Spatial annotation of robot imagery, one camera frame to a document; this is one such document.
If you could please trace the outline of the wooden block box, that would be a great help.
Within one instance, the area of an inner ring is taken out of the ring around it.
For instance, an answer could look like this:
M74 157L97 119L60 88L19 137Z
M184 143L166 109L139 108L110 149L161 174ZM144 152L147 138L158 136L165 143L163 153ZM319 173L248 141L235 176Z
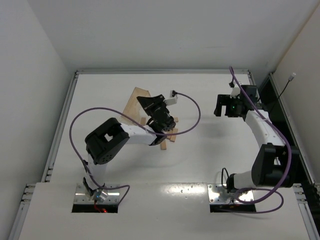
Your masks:
M122 113L138 123L141 122L142 117L145 117L147 122L147 115L137 100L138 96L151 97L148 90L135 87Z

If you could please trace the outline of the wood block row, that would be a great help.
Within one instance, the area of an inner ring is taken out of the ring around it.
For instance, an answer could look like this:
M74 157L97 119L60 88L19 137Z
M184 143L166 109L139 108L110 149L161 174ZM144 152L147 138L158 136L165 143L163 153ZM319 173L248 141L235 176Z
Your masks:
M162 151L167 150L167 143L166 143L165 140L160 143L160 149L161 149Z
M178 133L178 129L174 128L170 133L171 134L176 134L176 133ZM168 137L168 139L169 139L170 142L175 142L176 141L176 137L177 137L176 135L170 135Z

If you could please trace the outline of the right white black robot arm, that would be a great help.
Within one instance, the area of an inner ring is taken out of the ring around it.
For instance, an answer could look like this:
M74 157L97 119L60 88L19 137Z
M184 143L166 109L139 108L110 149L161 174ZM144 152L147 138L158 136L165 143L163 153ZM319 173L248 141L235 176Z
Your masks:
M231 94L217 96L214 115L220 117L222 108L229 118L242 118L250 127L259 146L258 154L251 170L233 173L226 180L229 193L242 188L275 187L282 188L294 184L300 151L297 147L286 144L280 134L272 127L269 113L264 104L258 101L255 85L233 87Z

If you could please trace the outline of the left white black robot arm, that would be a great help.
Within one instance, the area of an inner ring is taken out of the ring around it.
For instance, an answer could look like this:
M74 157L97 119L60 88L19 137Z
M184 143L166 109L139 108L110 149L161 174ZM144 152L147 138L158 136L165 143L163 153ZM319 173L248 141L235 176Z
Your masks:
M105 186L102 183L106 169L98 166L109 163L126 144L144 144L156 146L161 144L172 131L176 123L170 115L167 106L174 105L178 96L170 93L171 97L165 99L160 94L154 97L137 96L136 99L145 113L150 117L142 129L136 125L120 123L112 117L92 131L86 138L88 152L88 170L83 178L83 185L91 197L96 197Z

